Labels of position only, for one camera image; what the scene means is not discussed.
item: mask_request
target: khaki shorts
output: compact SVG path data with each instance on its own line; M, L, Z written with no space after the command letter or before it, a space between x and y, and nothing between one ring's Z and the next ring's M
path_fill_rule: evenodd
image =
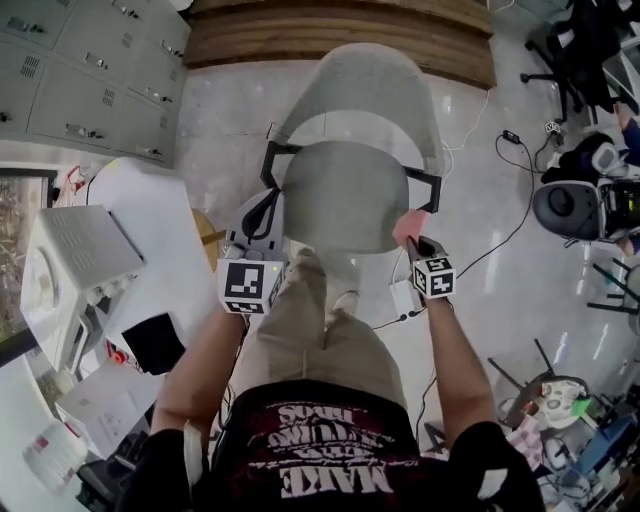
M398 365L364 322L337 310L325 330L327 281L303 249L283 290L247 336L232 385L237 394L263 384L311 379L365 391L406 409Z

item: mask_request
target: wooden board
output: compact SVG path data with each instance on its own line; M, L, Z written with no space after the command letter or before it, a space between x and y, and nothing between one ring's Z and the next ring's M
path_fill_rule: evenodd
M241 9L275 7L348 7L423 15L441 24L488 39L493 35L490 13L474 0L196 0L191 7L195 17L225 14Z
M484 38L433 21L345 8L271 8L196 19L184 63L200 68L241 61L318 59L356 42L396 48L428 73L482 89L496 84Z

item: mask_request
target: green object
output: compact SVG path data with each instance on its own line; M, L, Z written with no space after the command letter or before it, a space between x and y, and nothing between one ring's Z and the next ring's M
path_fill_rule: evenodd
M591 403L591 398L585 398L584 400L576 400L573 402L573 406L571 407L571 415L577 416L578 418L582 416L589 404Z

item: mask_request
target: white tile floor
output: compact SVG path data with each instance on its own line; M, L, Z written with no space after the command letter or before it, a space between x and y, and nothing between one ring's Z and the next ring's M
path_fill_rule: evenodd
M533 153L544 141L544 123L559 114L556 92L544 83L523 85L520 73L541 71L523 47L526 13L517 7L496 19L491 40L498 86L489 97L479 128L454 153L441 207L425 234L439 240L459 270L503 241L520 222L529 200L530 175L500 160L494 141L504 129L517 133ZM314 62L268 62L213 67L190 73L180 112L176 168L187 182L194 207L224 229L230 214L262 190L259 180L266 136L289 103L295 101ZM450 146L462 144L476 122L486 93L456 82L428 77L440 135ZM305 144L351 139L384 149L402 163L421 166L417 149L402 132L379 119L335 113L312 119L296 132ZM568 145L579 137L568 123ZM512 161L528 165L526 155L503 144ZM448 155L445 156L449 166ZM412 206L425 202L412 186ZM543 230L530 215L522 230L499 251L462 277L453 300L467 335L482 358L494 356L520 380L542 371L533 339L548 351L558 373L586 379L598 390L614 391L635 370L636 337L626 315L585 305L605 283L591 263L609 264L613 253L582 244L563 248L563 240ZM397 253L356 258L361 301L358 316L373 326L395 318L389 292ZM399 274L406 275L401 264ZM420 317L379 332L397 359L412 420L432 369L426 319ZM496 394L513 394L493 368ZM425 419L440 417L437 392L427 398Z

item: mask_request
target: black t-shirt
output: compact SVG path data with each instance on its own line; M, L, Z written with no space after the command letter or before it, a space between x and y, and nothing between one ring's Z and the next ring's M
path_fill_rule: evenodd
M178 430L147 440L119 511L544 510L525 458L498 425L467 429L448 462L421 457L402 407L323 382L240 395L191 491L183 441Z

